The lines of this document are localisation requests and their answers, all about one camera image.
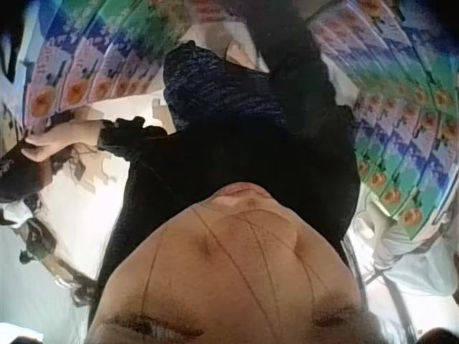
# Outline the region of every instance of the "eye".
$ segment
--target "eye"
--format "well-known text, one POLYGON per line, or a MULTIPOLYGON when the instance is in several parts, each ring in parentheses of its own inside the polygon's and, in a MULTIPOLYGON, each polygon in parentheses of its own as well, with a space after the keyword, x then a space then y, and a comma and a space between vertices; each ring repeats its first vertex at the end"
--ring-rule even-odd
POLYGON ((130 314, 116 317, 110 323, 140 333, 158 343, 185 343, 202 335, 202 331, 177 328, 145 315, 130 314))
POLYGON ((313 324, 319 328, 329 328, 344 324, 344 319, 340 315, 326 315, 319 319, 314 319, 313 324))

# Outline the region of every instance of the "dark hair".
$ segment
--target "dark hair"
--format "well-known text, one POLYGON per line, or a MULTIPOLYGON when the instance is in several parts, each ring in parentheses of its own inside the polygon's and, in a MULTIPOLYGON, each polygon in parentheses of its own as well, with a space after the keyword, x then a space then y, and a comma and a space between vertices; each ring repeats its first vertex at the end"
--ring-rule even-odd
POLYGON ((35 258, 28 251, 21 251, 21 254, 19 255, 19 261, 21 264, 29 264, 32 260, 35 260, 35 258))
POLYGON ((417 344, 459 344, 459 337, 444 328, 434 328, 425 333, 417 344))
POLYGON ((11 344, 43 344, 39 340, 29 338, 29 337, 18 337, 11 342, 11 344))

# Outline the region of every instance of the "blue knit fabric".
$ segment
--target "blue knit fabric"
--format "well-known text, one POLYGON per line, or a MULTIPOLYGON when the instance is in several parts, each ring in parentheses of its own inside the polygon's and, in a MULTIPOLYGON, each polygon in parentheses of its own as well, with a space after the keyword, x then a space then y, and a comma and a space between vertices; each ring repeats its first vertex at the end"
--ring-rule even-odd
POLYGON ((164 83, 164 97, 177 130, 209 116, 264 117, 285 125, 267 74, 226 62, 194 42, 167 55, 164 83))

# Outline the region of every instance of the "ruffled black sleeve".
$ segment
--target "ruffled black sleeve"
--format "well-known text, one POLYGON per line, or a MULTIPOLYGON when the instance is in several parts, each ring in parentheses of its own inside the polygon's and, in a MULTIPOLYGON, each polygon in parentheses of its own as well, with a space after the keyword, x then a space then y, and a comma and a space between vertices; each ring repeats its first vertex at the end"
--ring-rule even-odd
POLYGON ((98 139, 98 149, 107 151, 126 161, 137 161, 153 140, 165 138, 167 132, 161 127, 143 127, 145 119, 133 120, 118 118, 115 122, 103 121, 103 129, 98 139))

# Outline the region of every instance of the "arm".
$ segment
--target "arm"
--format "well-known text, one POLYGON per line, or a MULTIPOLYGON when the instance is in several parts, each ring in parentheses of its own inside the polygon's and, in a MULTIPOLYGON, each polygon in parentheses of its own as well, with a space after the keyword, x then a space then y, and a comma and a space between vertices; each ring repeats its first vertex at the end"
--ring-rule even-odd
POLYGON ((220 1, 246 21, 293 132, 316 137, 328 113, 339 109, 350 116, 349 109, 336 106, 320 49, 292 0, 220 1))
POLYGON ((167 136, 163 128, 143 128, 144 123, 145 120, 140 117, 133 120, 118 119, 114 123, 107 120, 71 121, 44 134, 29 136, 26 142, 36 148, 23 149, 22 153, 30 160, 40 162, 69 145, 84 143, 127 161, 134 161, 147 146, 147 140, 167 136))

